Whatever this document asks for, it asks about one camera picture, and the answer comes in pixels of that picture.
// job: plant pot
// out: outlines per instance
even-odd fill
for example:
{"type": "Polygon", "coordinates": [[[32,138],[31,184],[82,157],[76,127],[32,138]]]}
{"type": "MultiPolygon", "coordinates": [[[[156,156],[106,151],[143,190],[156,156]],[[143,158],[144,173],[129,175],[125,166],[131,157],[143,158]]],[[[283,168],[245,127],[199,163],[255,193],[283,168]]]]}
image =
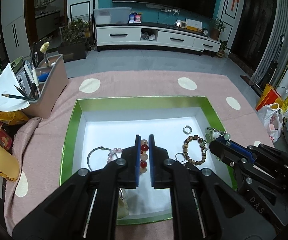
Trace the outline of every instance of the plant pot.
{"type": "Polygon", "coordinates": [[[87,38],[81,38],[77,41],[62,42],[57,51],[63,54],[64,62],[86,58],[86,40],[87,38]]]}
{"type": "Polygon", "coordinates": [[[221,34],[221,32],[220,32],[219,30],[212,29],[212,30],[210,31],[209,36],[210,36],[211,39],[213,39],[213,40],[215,40],[215,41],[218,41],[220,34],[221,34]]]}
{"type": "Polygon", "coordinates": [[[219,58],[223,58],[225,56],[225,52],[223,50],[220,50],[219,52],[216,53],[216,56],[219,58]]]}

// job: green plant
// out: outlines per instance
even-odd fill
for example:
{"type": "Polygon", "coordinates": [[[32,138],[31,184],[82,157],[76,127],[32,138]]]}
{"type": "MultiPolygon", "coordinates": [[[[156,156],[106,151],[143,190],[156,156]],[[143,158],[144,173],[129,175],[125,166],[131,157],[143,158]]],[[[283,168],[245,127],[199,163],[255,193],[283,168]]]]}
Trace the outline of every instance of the green plant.
{"type": "Polygon", "coordinates": [[[231,51],[230,48],[227,47],[228,41],[222,41],[221,40],[221,45],[219,46],[219,51],[225,51],[225,49],[228,49],[228,51],[231,51]]]}
{"type": "Polygon", "coordinates": [[[81,19],[71,21],[68,26],[62,31],[62,36],[65,41],[76,41],[84,37],[85,22],[81,19]]]}
{"type": "Polygon", "coordinates": [[[224,32],[226,30],[226,24],[221,21],[218,17],[215,17],[211,20],[210,25],[213,29],[224,32]]]}

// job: tv stand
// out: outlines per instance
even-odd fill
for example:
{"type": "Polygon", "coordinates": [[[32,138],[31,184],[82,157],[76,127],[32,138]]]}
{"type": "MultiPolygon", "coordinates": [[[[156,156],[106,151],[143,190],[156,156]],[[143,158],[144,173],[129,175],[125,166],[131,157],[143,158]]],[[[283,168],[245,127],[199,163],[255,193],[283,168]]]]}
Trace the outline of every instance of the tv stand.
{"type": "Polygon", "coordinates": [[[147,49],[184,49],[198,52],[209,50],[213,57],[219,51],[220,42],[201,33],[177,26],[142,22],[141,24],[111,24],[96,26],[98,51],[116,46],[140,46],[147,49]],[[154,33],[152,41],[141,39],[141,33],[149,29],[154,33]]]}

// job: gray curtain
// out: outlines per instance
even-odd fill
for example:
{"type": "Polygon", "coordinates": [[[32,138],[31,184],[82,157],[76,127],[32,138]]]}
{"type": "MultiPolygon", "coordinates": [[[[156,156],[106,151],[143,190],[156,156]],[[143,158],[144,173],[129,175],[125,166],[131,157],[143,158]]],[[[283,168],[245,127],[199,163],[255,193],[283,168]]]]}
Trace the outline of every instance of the gray curtain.
{"type": "Polygon", "coordinates": [[[268,44],[268,49],[263,55],[263,61],[259,64],[257,72],[251,78],[255,84],[259,83],[265,76],[271,61],[276,60],[280,48],[280,36],[282,34],[285,35],[285,40],[277,61],[278,67],[271,83],[273,86],[274,83],[278,82],[288,61],[288,0],[280,0],[276,28],[273,32],[271,42],[268,44]]]}

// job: brown beaded bracelet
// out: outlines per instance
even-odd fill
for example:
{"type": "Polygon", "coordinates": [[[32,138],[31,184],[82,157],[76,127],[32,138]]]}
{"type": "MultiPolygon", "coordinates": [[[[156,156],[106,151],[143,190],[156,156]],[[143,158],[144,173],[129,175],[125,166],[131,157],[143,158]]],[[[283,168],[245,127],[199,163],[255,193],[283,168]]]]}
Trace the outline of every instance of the brown beaded bracelet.
{"type": "Polygon", "coordinates": [[[206,141],[202,138],[199,137],[198,135],[194,135],[194,136],[188,136],[188,138],[184,141],[183,144],[183,154],[185,156],[185,159],[193,164],[193,165],[202,165],[205,162],[206,159],[206,151],[208,148],[205,147],[206,145],[206,141]],[[192,159],[189,158],[188,156],[188,144],[192,141],[192,140],[197,140],[199,142],[199,146],[201,148],[202,151],[202,159],[198,162],[198,161],[193,161],[192,159]]]}

